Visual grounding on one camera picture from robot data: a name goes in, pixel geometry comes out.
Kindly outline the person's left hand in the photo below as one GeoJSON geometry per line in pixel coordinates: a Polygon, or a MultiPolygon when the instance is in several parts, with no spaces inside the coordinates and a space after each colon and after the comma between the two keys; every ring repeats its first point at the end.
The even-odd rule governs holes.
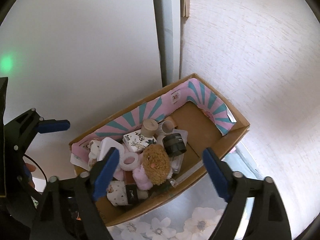
{"type": "Polygon", "coordinates": [[[25,174],[28,176],[28,184],[34,189],[35,184],[33,182],[32,172],[36,170],[36,167],[33,164],[25,163],[24,164],[25,174]]]}

